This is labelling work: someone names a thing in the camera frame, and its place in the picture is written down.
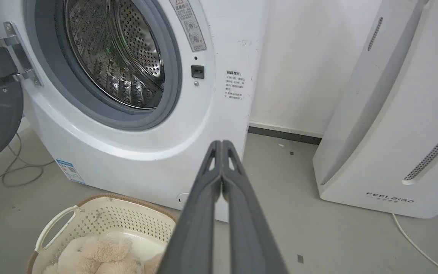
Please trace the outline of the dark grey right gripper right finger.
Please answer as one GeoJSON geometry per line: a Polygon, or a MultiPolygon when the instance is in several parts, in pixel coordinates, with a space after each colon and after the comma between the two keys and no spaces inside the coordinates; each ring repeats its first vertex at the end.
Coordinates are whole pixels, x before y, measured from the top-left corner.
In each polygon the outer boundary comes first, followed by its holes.
{"type": "Polygon", "coordinates": [[[278,245],[233,143],[221,143],[222,195],[229,205],[231,273],[286,274],[278,245]]]}

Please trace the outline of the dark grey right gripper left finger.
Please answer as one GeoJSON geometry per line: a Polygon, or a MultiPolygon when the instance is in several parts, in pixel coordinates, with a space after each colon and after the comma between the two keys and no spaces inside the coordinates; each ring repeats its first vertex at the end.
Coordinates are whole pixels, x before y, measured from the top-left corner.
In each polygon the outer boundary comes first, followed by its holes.
{"type": "Polygon", "coordinates": [[[213,272],[214,210],[220,196],[221,141],[211,142],[200,165],[158,274],[213,272]]]}

